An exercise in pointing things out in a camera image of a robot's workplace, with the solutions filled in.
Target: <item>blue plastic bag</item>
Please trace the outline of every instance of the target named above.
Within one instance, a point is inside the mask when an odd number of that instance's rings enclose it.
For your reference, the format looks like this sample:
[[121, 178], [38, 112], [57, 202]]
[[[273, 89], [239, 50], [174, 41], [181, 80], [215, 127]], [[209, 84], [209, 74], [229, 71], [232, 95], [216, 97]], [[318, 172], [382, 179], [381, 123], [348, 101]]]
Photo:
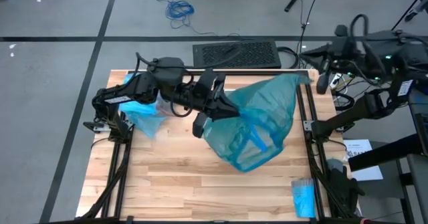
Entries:
[[[124, 83], [127, 83], [131, 76], [132, 74], [127, 74]], [[136, 101], [120, 104], [119, 111], [125, 113], [132, 124], [153, 139], [159, 126], [170, 114], [165, 106], [168, 104], [158, 96], [153, 104], [140, 104]]]
[[315, 217], [315, 190], [312, 179], [292, 181], [294, 209], [297, 217]]
[[204, 139], [223, 160], [239, 171], [251, 171], [284, 149], [284, 139], [293, 124], [296, 87], [310, 80], [297, 74], [282, 74], [230, 93], [240, 117], [205, 125]]

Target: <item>black metal frame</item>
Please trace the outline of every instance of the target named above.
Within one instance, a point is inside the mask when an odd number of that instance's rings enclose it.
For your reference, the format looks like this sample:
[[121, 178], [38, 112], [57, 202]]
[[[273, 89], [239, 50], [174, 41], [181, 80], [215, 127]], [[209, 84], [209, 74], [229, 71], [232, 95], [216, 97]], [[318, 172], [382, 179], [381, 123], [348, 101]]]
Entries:
[[[189, 70], [191, 73], [195, 75], [199, 75], [203, 72], [203, 70]], [[281, 71], [281, 70], [216, 70], [216, 72], [221, 72], [224, 74], [227, 74], [228, 76], [275, 76], [278, 74], [301, 74], [303, 76], [309, 76], [308, 71], [306, 70], [292, 70], [292, 71]], [[312, 120], [317, 120], [317, 114], [315, 109], [315, 103], [314, 103], [314, 97], [312, 95], [312, 89], [310, 84], [305, 84], [305, 90], [308, 97], [308, 103], [309, 103], [309, 109], [310, 109], [310, 115], [312, 117]], [[310, 172], [311, 177], [315, 180], [314, 181], [314, 187], [315, 187], [315, 202], [316, 202], [316, 210], [318, 213], [318, 221], [316, 218], [311, 218], [309, 221], [192, 221], [192, 224], [208, 224], [208, 223], [230, 223], [230, 224], [248, 224], [248, 223], [257, 223], [257, 224], [303, 224], [303, 223], [309, 223], [309, 224], [315, 224], [315, 223], [360, 223], [362, 219], [359, 218], [351, 218], [351, 219], [340, 219], [338, 217], [325, 217], [324, 214], [324, 208], [322, 205], [322, 198], [321, 198], [321, 189], [318, 182], [320, 182], [320, 173], [321, 170], [318, 168], [318, 165], [315, 160], [315, 155], [312, 150], [312, 144], [313, 144], [313, 138], [312, 138], [312, 132], [310, 130], [306, 130], [304, 126], [304, 121], [308, 121], [308, 117], [306, 115], [305, 105], [303, 101], [303, 95], [301, 86], [297, 88], [296, 91], [297, 95], [297, 102], [300, 109], [300, 116], [302, 119], [302, 128], [304, 130], [304, 140], [306, 144], [306, 151], [308, 154], [308, 161], [310, 165]], [[120, 178], [119, 182], [119, 188], [118, 188], [118, 196], [116, 200], [115, 210], [114, 210], [114, 216], [108, 217], [108, 209], [110, 206], [110, 195], [112, 189], [110, 189], [110, 192], [108, 193], [108, 198], [104, 199], [105, 201], [102, 203], [103, 211], [101, 218], [81, 218], [81, 219], [75, 219], [74, 221], [61, 221], [61, 222], [54, 222], [55, 224], [86, 224], [86, 223], [99, 223], [99, 224], [107, 224], [107, 223], [125, 223], [125, 224], [173, 224], [173, 223], [185, 223], [185, 221], [133, 221], [133, 217], [129, 216], [126, 221], [120, 221], [120, 211], [122, 208], [122, 201], [125, 191], [125, 182], [126, 182], [126, 172], [128, 168], [128, 161], [130, 156], [130, 147], [131, 147], [132, 139], [131, 141], [126, 144], [125, 151], [124, 151], [124, 158], [127, 156], [126, 160], [126, 168], [124, 171], [124, 175], [122, 178]], [[118, 174], [118, 172], [115, 172], [117, 161], [120, 153], [120, 145], [119, 143], [115, 143], [113, 154], [112, 154], [112, 162], [110, 163], [110, 170], [108, 175], [108, 183], [114, 179], [114, 177]], [[326, 179], [327, 169], [327, 160], [326, 155], [324, 152], [323, 143], [320, 141], [316, 141], [316, 146], [319, 153], [319, 161], [321, 163], [322, 168], [322, 177]], [[333, 203], [337, 203], [331, 201], [330, 195], [328, 196], [328, 203], [330, 207], [330, 212], [332, 212], [332, 205]], [[365, 223], [383, 223], [378, 221], [367, 221]]]

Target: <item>wooden table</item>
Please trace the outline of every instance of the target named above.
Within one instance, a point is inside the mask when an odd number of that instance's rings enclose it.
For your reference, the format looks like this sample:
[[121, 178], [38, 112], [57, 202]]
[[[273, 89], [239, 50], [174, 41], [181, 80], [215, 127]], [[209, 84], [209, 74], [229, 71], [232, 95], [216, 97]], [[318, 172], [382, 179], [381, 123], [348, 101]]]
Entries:
[[[121, 84], [127, 73], [128, 70], [112, 70], [107, 86]], [[318, 72], [308, 70], [308, 73], [314, 81], [311, 86], [318, 119], [334, 116], [331, 93], [318, 95], [315, 91]], [[272, 76], [227, 76], [225, 89], [244, 87], [268, 78]], [[310, 118], [306, 91], [303, 86], [302, 89], [306, 114]], [[310, 178], [297, 104], [292, 129], [284, 140], [284, 151], [249, 173], [235, 170], [203, 139], [192, 135], [191, 124], [195, 117], [196, 112], [193, 112], [186, 118], [167, 119], [155, 140], [139, 130], [134, 131], [121, 219], [133, 215], [135, 220], [305, 221], [296, 217], [291, 191], [292, 180]], [[108, 133], [97, 134], [94, 141], [107, 136]], [[339, 133], [330, 138], [342, 142]], [[327, 142], [324, 148], [327, 159], [342, 160], [345, 155], [344, 147], [339, 144]], [[104, 190], [112, 150], [113, 143], [107, 140], [93, 147], [76, 216], [88, 211]], [[322, 192], [324, 210], [328, 213], [324, 188]], [[113, 194], [110, 215], [115, 198]]]

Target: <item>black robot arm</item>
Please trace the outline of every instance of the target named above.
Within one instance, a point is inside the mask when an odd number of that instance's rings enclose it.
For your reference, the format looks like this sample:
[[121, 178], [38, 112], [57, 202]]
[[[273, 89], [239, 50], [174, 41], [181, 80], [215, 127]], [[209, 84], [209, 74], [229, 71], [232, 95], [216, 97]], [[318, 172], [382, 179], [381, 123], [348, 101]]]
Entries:
[[[94, 122], [85, 122], [86, 127], [94, 130], [99, 125], [107, 124], [111, 129], [109, 140], [128, 142], [129, 127], [119, 116], [118, 105], [129, 101], [152, 104], [158, 94], [171, 103], [171, 111], [178, 117], [186, 117], [192, 110], [200, 112], [193, 123], [193, 135], [198, 138], [202, 137], [207, 118], [216, 121], [239, 116], [237, 106], [225, 96], [224, 74], [206, 69], [198, 81], [193, 81], [193, 75], [179, 58], [154, 59], [152, 62], [142, 59], [139, 54], [137, 58], [138, 63], [144, 61], [148, 64], [147, 71], [140, 74], [135, 72], [126, 84], [98, 90], [92, 99], [96, 117]], [[191, 80], [183, 83], [186, 73], [191, 75]], [[177, 114], [173, 104], [184, 106], [187, 113]]]
[[[358, 18], [364, 19], [364, 36], [354, 36], [354, 24]], [[411, 88], [428, 81], [428, 44], [417, 36], [402, 31], [380, 31], [368, 34], [368, 19], [358, 15], [351, 23], [350, 30], [344, 25], [336, 28], [336, 39], [317, 49], [306, 51], [300, 57], [314, 66], [322, 75], [317, 82], [317, 93], [325, 94], [329, 85], [329, 75], [333, 73], [361, 77], [378, 89], [364, 94], [354, 102], [354, 106], [329, 120], [314, 121], [314, 138], [326, 139], [332, 131], [352, 126], [357, 120], [384, 118], [405, 104]], [[361, 41], [364, 51], [357, 48]], [[380, 85], [390, 82], [388, 88]], [[387, 92], [384, 102], [380, 96]]]

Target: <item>white paper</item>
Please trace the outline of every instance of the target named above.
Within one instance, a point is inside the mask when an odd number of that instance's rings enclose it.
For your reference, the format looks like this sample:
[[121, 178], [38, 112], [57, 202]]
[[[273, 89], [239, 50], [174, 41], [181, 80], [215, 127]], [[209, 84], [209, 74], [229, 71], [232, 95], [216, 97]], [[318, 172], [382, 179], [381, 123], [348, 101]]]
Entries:
[[[348, 148], [345, 156], [346, 160], [350, 157], [372, 150], [372, 146], [368, 140], [345, 140], [343, 143]], [[353, 171], [352, 176], [358, 181], [383, 180], [379, 166], [372, 166], [367, 169]]]

